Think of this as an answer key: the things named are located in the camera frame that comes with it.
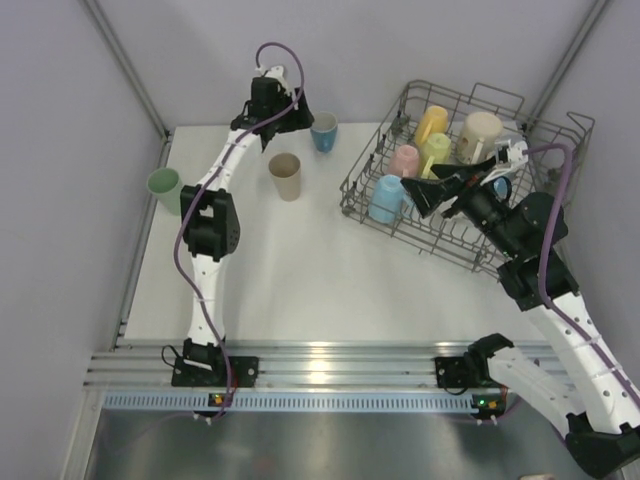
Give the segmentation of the light blue mug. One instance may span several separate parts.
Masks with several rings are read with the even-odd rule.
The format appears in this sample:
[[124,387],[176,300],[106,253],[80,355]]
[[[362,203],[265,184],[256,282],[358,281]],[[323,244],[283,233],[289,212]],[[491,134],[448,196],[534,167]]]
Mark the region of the light blue mug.
[[391,225],[398,218],[408,218],[414,204],[401,178],[384,175],[376,183],[368,206],[368,215],[376,222]]

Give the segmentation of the beige tumbler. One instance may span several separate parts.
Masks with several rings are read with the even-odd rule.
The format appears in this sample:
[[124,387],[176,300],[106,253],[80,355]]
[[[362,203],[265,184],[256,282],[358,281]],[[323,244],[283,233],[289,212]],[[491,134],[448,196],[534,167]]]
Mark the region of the beige tumbler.
[[279,197],[292,202],[301,194],[301,162],[292,153],[280,153],[271,158],[268,164],[269,174]]

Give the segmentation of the pale yellow-green mug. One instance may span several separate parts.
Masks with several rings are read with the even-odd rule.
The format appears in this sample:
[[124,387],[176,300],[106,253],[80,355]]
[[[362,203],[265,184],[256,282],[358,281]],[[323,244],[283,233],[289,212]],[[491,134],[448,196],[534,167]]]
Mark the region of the pale yellow-green mug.
[[430,134],[420,147],[421,171],[423,179],[435,178],[434,165],[447,164],[451,154],[451,140],[444,133]]

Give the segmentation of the pink mug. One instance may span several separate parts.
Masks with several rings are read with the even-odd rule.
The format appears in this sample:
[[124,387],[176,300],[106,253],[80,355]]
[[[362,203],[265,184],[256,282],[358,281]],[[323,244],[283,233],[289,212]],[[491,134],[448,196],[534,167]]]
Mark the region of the pink mug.
[[409,144],[399,146],[394,152],[387,169],[389,175],[416,177],[419,173],[419,151]]

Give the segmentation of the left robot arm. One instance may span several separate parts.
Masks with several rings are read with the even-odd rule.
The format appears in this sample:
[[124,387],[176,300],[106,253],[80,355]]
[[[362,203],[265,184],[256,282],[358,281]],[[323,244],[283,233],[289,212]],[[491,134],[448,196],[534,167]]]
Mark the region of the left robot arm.
[[312,122],[302,88],[287,84],[283,67],[262,72],[253,78],[251,97],[231,122],[219,157],[195,185],[182,188],[182,224],[175,244],[185,246],[190,255],[193,271],[183,277],[194,298],[172,386],[254,386],[259,359],[227,352],[222,320],[227,257],[238,247],[241,235],[231,184],[239,179],[240,167],[260,159],[275,135],[307,129]]

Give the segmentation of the white mug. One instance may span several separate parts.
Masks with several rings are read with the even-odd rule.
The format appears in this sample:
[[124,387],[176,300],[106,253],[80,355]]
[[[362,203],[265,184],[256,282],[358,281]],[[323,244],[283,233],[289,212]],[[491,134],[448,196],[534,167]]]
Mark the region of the white mug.
[[461,210],[453,206],[442,207],[439,210],[439,213],[445,220],[459,221],[460,219],[464,218],[464,214],[461,212]]

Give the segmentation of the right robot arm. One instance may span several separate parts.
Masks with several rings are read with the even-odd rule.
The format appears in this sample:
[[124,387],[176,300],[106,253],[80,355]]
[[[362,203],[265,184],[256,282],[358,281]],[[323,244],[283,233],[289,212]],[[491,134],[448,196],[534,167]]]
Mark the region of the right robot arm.
[[422,216],[446,200],[447,216],[463,213],[507,256],[498,269],[507,295],[554,350],[572,381],[566,386],[527,359],[514,343],[491,334],[464,354],[470,379],[499,384],[542,414],[564,439],[578,466],[603,479],[639,457],[639,390],[599,334],[577,282],[553,249],[567,235],[562,200],[571,176],[565,159],[555,195],[534,192],[515,207],[489,182],[494,160],[473,166],[439,165],[436,179],[401,184]]

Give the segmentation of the yellow mug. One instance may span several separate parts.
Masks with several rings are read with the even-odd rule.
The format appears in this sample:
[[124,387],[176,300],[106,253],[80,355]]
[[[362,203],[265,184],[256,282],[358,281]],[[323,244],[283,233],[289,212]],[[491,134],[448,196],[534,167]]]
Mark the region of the yellow mug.
[[444,133],[449,122],[448,111],[438,105],[429,106],[414,133],[414,143],[421,147],[433,133]]

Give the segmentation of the blue butterfly mug orange inside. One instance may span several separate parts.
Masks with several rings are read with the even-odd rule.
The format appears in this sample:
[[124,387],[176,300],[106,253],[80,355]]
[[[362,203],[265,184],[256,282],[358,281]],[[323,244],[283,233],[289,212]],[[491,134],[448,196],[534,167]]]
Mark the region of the blue butterfly mug orange inside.
[[498,177],[492,181],[492,190],[495,197],[500,202],[508,202],[512,194],[511,180],[505,176]]

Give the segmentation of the floral cream mug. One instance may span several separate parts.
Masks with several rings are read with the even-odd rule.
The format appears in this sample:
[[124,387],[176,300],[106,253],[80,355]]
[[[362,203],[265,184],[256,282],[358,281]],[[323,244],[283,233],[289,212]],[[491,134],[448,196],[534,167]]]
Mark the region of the floral cream mug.
[[502,132],[503,123],[498,116],[482,111],[469,114],[456,144],[458,159],[465,165],[485,161]]

